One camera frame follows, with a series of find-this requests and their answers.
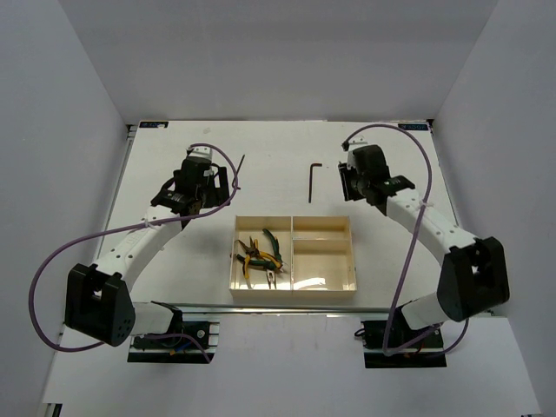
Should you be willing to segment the yellow needle-nose pliers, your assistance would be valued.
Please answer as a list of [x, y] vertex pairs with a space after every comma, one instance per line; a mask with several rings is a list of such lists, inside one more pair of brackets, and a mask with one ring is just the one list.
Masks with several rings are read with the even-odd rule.
[[274, 255], [259, 249], [259, 258], [257, 260], [252, 259], [250, 264], [256, 268], [262, 268], [265, 271], [269, 289], [277, 289], [275, 271], [281, 268], [281, 261]]
[[252, 259], [259, 258], [259, 249], [258, 249], [258, 241], [256, 239], [249, 238], [249, 245], [245, 244], [241, 240], [237, 240], [237, 242], [241, 245], [245, 255], [236, 255], [236, 258], [242, 263], [242, 274], [243, 277], [248, 285], [248, 288], [251, 288], [251, 284], [249, 281], [249, 273], [248, 273], [248, 265]]

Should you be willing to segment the green side cutters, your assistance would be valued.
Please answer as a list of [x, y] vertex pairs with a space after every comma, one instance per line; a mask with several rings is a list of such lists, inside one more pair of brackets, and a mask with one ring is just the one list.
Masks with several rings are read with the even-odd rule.
[[282, 271], [285, 264], [280, 251], [280, 243], [270, 230], [264, 228], [262, 233], [269, 239], [273, 253], [270, 254], [259, 248], [257, 239], [249, 238], [249, 245], [238, 240], [244, 255], [237, 254], [236, 259], [242, 264], [244, 277], [248, 277], [248, 268], [257, 267], [270, 271]]

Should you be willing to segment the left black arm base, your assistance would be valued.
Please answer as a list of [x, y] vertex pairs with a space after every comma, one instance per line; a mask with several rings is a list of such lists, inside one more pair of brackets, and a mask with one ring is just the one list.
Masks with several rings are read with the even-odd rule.
[[138, 302], [134, 308], [129, 363], [208, 365], [213, 360], [220, 334], [215, 316], [159, 301]]

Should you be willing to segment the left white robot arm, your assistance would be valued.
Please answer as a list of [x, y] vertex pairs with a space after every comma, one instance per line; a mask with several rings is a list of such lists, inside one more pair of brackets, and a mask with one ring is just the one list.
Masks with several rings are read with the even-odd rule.
[[173, 347], [183, 337], [177, 308], [160, 302], [133, 302], [130, 291], [163, 247], [204, 209], [229, 198], [227, 170], [213, 163], [206, 147], [195, 147], [151, 200], [140, 223], [91, 265], [76, 264], [68, 276], [67, 327], [106, 343], [153, 334]]

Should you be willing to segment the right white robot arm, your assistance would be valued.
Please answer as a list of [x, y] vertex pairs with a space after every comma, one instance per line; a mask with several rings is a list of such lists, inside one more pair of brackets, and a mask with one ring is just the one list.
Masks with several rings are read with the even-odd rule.
[[461, 322], [509, 301], [510, 288], [502, 243], [480, 239], [427, 206], [405, 176], [392, 176], [377, 145], [351, 150], [339, 165], [344, 199], [365, 200], [409, 232], [440, 265], [435, 292], [396, 309], [394, 339], [413, 346], [424, 328], [444, 321]]

